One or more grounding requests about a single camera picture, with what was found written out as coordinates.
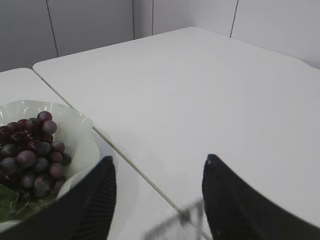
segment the wall seam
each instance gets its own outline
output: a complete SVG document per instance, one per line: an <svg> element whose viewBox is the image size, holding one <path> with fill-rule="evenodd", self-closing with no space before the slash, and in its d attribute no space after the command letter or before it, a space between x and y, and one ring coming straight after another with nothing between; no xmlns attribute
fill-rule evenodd
<svg viewBox="0 0 320 240"><path fill-rule="evenodd" d="M57 48L57 42L56 42L56 36L55 36L54 26L52 24L52 19L51 19L48 0L45 0L45 2L46 2L46 9L48 10L48 14L49 14L49 20L50 20L50 25L51 25L51 31L52 31L52 34L53 34L53 41L54 41L54 47L55 47L55 51L56 51L56 57L59 57L58 48Z"/></svg>
<svg viewBox="0 0 320 240"><path fill-rule="evenodd" d="M154 35L154 19L155 19L155 0L152 0L152 27L151 27L152 35Z"/></svg>
<svg viewBox="0 0 320 240"><path fill-rule="evenodd" d="M233 21L232 21L232 26L231 26L230 36L229 36L230 38L232 38L232 33L234 31L234 25L235 25L235 21L236 21L238 5L239 5L239 0L236 1L236 5L235 5L235 11L234 11Z"/></svg>

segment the grape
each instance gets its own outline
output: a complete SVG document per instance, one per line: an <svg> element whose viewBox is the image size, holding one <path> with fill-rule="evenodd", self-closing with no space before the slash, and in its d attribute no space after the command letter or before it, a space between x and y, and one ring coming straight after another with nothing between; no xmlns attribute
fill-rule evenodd
<svg viewBox="0 0 320 240"><path fill-rule="evenodd" d="M26 148L33 151L37 156L40 156L44 152L43 143L40 140L31 140Z"/></svg>
<svg viewBox="0 0 320 240"><path fill-rule="evenodd" d="M71 156L68 153L62 153L63 156L63 161L62 165L63 166L68 166L71 163Z"/></svg>
<svg viewBox="0 0 320 240"><path fill-rule="evenodd" d="M8 143L12 134L12 130L8 126L0 126L0 143Z"/></svg>
<svg viewBox="0 0 320 240"><path fill-rule="evenodd" d="M20 119L18 121L18 124L20 125L21 129L25 129L26 121L27 121L27 119Z"/></svg>
<svg viewBox="0 0 320 240"><path fill-rule="evenodd" d="M15 190L19 187L20 177L18 174L5 175L3 172L0 172L0 184Z"/></svg>
<svg viewBox="0 0 320 240"><path fill-rule="evenodd" d="M57 128L58 128L57 124L54 121L49 120L43 123L42 131L45 134L52 135L57 131Z"/></svg>
<svg viewBox="0 0 320 240"><path fill-rule="evenodd" d="M21 132L20 124L15 121L8 123L7 126L12 130L13 133Z"/></svg>
<svg viewBox="0 0 320 240"><path fill-rule="evenodd" d="M37 118L40 120L40 122L45 122L52 120L52 115L48 111L42 111L38 114Z"/></svg>
<svg viewBox="0 0 320 240"><path fill-rule="evenodd" d="M66 180L63 179L63 178L58 179L58 180L55 182L52 190L50 191L50 194L52 194L52 195L57 195L57 194L59 193L61 187L65 184L65 182L66 182Z"/></svg>
<svg viewBox="0 0 320 240"><path fill-rule="evenodd" d="M65 144L62 141L54 141L52 144L52 150L59 152L59 153L63 153L65 151Z"/></svg>
<svg viewBox="0 0 320 240"><path fill-rule="evenodd" d="M48 175L40 175L34 181L34 188L42 193L48 192L52 186L52 178Z"/></svg>
<svg viewBox="0 0 320 240"><path fill-rule="evenodd" d="M19 149L14 144L7 144L1 148L1 155L3 157L15 157L19 153Z"/></svg>
<svg viewBox="0 0 320 240"><path fill-rule="evenodd" d="M23 130L22 131L23 134L24 134L24 140L29 142L31 140L40 140L41 137L39 137L36 133L32 133L32 132L29 132L28 130Z"/></svg>
<svg viewBox="0 0 320 240"><path fill-rule="evenodd" d="M22 131L17 131L11 136L11 143L13 144L22 144L25 141L25 134Z"/></svg>
<svg viewBox="0 0 320 240"><path fill-rule="evenodd" d="M33 170L37 173L44 171L49 166L49 162L44 157L38 157L33 166Z"/></svg>
<svg viewBox="0 0 320 240"><path fill-rule="evenodd" d="M28 130L30 133L38 132L40 126L41 122L35 117L29 118L24 124L25 129Z"/></svg>
<svg viewBox="0 0 320 240"><path fill-rule="evenodd" d="M40 198L43 198L45 197L46 195L48 195L48 192L47 191L38 191L37 189L33 189L33 196L36 198L36 199L40 199Z"/></svg>
<svg viewBox="0 0 320 240"><path fill-rule="evenodd" d="M36 155L29 150L24 150L18 154L16 161L19 166L26 169L31 167L36 162Z"/></svg>
<svg viewBox="0 0 320 240"><path fill-rule="evenodd" d="M35 179L35 175L33 175L32 173L27 173L22 177L20 185L26 189L31 189L35 185Z"/></svg>
<svg viewBox="0 0 320 240"><path fill-rule="evenodd" d="M0 126L0 135L6 135L7 137L10 137L12 134L12 130L8 126Z"/></svg>
<svg viewBox="0 0 320 240"><path fill-rule="evenodd" d="M41 141L51 144L54 141L54 137L50 134L45 134L42 136Z"/></svg>
<svg viewBox="0 0 320 240"><path fill-rule="evenodd" d="M42 156L47 155L51 151L51 145L48 142L42 142Z"/></svg>
<svg viewBox="0 0 320 240"><path fill-rule="evenodd" d="M49 173L54 179L59 179L65 174L65 168L61 163L54 162L49 167Z"/></svg>
<svg viewBox="0 0 320 240"><path fill-rule="evenodd" d="M18 172L16 160L13 157L7 157L0 163L1 169L4 174L10 176Z"/></svg>
<svg viewBox="0 0 320 240"><path fill-rule="evenodd" d="M62 154L58 151L54 151L53 153L50 154L50 160L54 163L60 163L62 164L64 157Z"/></svg>

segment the table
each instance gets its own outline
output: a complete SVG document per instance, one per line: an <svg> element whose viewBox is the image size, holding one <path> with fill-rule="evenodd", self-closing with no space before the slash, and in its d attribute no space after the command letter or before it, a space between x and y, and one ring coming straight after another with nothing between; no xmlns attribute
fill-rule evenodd
<svg viewBox="0 0 320 240"><path fill-rule="evenodd" d="M217 154L272 202L320 227L320 71L196 27L37 63L179 208Z"/></svg>
<svg viewBox="0 0 320 240"><path fill-rule="evenodd" d="M37 100L65 104L32 70L19 68L0 72L0 104L20 100ZM117 203L108 239L144 239L158 224L177 215L160 196L123 158L92 131L101 157L112 155L116 167ZM189 226L189 232L199 233Z"/></svg>

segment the bowl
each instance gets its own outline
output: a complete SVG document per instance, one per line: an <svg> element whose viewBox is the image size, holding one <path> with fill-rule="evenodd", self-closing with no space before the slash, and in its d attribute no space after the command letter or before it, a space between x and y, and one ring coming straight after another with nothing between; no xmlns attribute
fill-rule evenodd
<svg viewBox="0 0 320 240"><path fill-rule="evenodd" d="M54 141L63 141L65 152L71 155L72 161L65 169L67 181L58 193L58 198L77 184L100 160L100 152L91 133L93 123L85 115L62 104L18 100L0 105L0 126L20 119L37 117L41 111L52 114L58 129L53 135ZM17 224L4 222L3 227Z"/></svg>

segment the white tabletop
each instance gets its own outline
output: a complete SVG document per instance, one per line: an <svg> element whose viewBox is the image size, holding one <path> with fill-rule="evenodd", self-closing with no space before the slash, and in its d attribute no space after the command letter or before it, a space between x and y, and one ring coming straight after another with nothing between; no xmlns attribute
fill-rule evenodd
<svg viewBox="0 0 320 240"><path fill-rule="evenodd" d="M207 154L320 226L320 71L191 27L37 63L34 70L179 207Z"/></svg>
<svg viewBox="0 0 320 240"><path fill-rule="evenodd" d="M0 72L0 104L37 100L65 104L32 70ZM147 232L177 212L94 131L101 157L112 155L116 167L117 203L108 239L144 239Z"/></svg>

